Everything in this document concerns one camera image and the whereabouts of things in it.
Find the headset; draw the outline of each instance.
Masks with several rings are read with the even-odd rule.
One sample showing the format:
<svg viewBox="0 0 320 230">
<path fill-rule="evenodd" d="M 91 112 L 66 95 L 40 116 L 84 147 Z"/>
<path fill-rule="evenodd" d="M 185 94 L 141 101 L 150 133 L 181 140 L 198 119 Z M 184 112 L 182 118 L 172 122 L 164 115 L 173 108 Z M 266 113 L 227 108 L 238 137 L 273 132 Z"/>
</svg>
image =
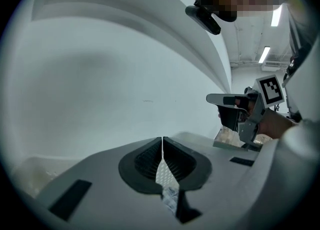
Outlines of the headset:
<svg viewBox="0 0 320 230">
<path fill-rule="evenodd" d="M 221 11 L 218 8 L 218 3 L 214 3 L 214 0 L 195 0 L 194 5 L 187 6 L 185 13 L 213 35 L 220 34 L 221 27 L 212 14 L 227 22 L 233 22 L 237 19 L 236 11 Z"/>
</svg>

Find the person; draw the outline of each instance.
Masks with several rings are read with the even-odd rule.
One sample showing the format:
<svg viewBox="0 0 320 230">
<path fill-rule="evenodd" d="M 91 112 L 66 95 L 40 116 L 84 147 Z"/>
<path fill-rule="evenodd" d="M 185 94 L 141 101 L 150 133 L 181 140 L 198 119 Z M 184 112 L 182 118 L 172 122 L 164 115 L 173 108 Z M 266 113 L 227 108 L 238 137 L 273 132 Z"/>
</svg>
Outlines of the person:
<svg viewBox="0 0 320 230">
<path fill-rule="evenodd" d="M 246 15 L 246 12 L 274 10 L 282 3 L 285 3 L 289 13 L 289 43 L 292 54 L 296 54 L 299 48 L 306 44 L 312 45 L 316 39 L 318 31 L 315 25 L 316 22 L 311 20 L 311 10 L 303 0 L 212 0 L 212 2 L 216 4 L 215 7 L 218 6 L 219 10 L 237 11 L 241 15 Z M 240 101 L 236 100 L 235 104 L 239 105 Z M 248 105 L 249 115 L 252 113 L 254 106 L 255 102 L 251 101 Z M 273 139 L 277 139 L 286 130 L 296 124 L 283 115 L 267 109 L 262 121 L 259 123 L 258 134 L 265 134 Z"/>
</svg>

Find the fluorescent light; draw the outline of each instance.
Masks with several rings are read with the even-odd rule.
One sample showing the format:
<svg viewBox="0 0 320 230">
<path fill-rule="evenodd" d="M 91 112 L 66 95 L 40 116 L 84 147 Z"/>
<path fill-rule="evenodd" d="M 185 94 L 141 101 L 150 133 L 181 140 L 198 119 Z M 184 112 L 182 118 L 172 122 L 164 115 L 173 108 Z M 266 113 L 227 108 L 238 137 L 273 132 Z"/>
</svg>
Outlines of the fluorescent light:
<svg viewBox="0 0 320 230">
<path fill-rule="evenodd" d="M 278 26 L 279 20 L 280 20 L 280 15 L 281 15 L 281 9 L 282 9 L 282 5 L 278 9 L 273 11 L 272 21 L 271 21 L 272 27 Z"/>
<path fill-rule="evenodd" d="M 263 53 L 261 55 L 261 58 L 259 60 L 259 63 L 263 63 L 265 61 L 269 51 L 270 51 L 270 46 L 265 46 L 264 50 L 263 50 Z"/>
</svg>

